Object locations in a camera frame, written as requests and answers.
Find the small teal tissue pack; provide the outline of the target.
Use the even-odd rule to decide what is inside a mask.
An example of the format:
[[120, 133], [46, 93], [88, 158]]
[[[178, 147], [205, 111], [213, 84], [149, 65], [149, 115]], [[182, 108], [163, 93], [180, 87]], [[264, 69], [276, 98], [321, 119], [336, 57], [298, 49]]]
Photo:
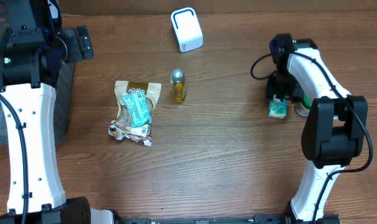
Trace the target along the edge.
[[268, 117], [284, 119], [287, 115], [287, 100], [273, 97], [269, 101]]

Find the green lid Knorr jar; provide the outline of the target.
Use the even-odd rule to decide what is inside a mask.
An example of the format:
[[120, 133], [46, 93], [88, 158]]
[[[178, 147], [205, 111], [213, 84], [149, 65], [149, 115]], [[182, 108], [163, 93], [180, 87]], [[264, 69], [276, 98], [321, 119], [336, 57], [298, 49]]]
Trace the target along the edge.
[[311, 103], [306, 95], [303, 95], [299, 102], [294, 103], [294, 109], [298, 115], [308, 117], [311, 109]]

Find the brown white snack bag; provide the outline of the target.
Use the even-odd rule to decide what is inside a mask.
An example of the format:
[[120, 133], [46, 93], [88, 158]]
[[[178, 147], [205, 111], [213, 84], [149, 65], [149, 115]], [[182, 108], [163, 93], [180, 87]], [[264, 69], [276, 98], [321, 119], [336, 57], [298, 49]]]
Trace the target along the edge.
[[157, 105], [161, 89], [160, 83], [116, 81], [114, 94], [118, 115], [113, 124], [121, 129], [151, 124], [151, 114]]

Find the clear bottle silver cap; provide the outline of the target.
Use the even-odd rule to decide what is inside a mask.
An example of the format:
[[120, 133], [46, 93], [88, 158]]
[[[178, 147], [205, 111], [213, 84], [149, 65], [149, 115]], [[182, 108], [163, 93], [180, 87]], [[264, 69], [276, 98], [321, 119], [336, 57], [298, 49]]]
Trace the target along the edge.
[[170, 76], [172, 98], [176, 103], [183, 103], [186, 99], [185, 75], [180, 68], [173, 69]]

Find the colourful snack packet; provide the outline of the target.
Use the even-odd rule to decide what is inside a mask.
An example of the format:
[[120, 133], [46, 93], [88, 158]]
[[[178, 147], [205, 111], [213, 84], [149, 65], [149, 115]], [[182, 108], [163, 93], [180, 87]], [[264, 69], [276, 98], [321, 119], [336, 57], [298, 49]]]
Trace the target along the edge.
[[136, 128], [127, 127], [123, 129], [117, 127], [115, 124], [111, 124], [108, 128], [108, 133], [119, 141], [130, 139], [145, 146], [152, 146], [151, 126], [149, 124]]

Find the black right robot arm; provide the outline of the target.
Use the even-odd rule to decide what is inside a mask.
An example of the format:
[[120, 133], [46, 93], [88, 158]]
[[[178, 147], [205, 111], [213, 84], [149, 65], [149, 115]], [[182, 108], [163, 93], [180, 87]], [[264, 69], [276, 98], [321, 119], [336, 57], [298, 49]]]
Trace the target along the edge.
[[276, 70], [268, 78], [266, 96], [299, 103], [308, 99], [309, 113], [301, 136], [307, 159], [299, 189], [281, 217], [283, 223], [338, 223], [323, 207], [337, 177], [347, 173], [364, 143], [368, 102], [337, 82], [312, 39], [278, 34], [269, 44]]

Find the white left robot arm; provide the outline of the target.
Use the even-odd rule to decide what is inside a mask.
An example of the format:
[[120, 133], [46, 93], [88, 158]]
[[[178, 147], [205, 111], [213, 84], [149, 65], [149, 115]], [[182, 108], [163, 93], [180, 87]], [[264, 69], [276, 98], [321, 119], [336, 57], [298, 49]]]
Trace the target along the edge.
[[0, 102], [11, 183], [0, 223], [117, 223], [112, 210], [67, 198], [55, 150], [56, 86], [64, 63], [94, 56], [88, 30], [62, 27], [57, 1], [6, 1], [10, 47], [0, 46]]

